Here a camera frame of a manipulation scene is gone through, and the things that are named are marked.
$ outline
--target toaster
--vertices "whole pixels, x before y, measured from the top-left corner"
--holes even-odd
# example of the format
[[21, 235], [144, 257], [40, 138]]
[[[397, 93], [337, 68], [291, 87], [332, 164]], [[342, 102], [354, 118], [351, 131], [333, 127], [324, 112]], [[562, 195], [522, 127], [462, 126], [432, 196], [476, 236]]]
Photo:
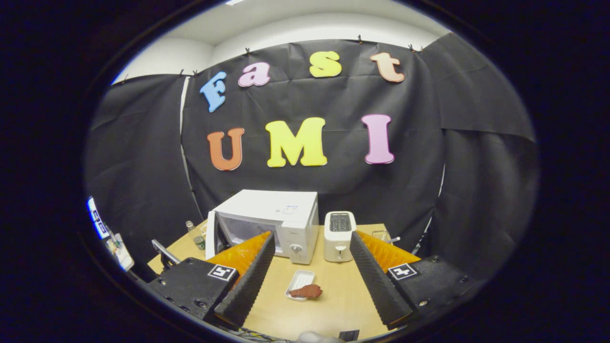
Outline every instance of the toaster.
[[324, 258], [329, 262], [351, 261], [351, 233], [355, 230], [356, 220], [353, 213], [328, 212], [324, 219]]

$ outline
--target white microwave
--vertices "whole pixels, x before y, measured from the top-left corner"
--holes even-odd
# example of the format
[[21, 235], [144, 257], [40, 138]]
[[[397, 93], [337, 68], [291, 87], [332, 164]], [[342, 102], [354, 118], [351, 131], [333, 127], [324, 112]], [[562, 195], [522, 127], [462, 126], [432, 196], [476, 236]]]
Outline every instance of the white microwave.
[[206, 259], [271, 231], [275, 255], [309, 264], [318, 239], [318, 193], [244, 189], [208, 213]]

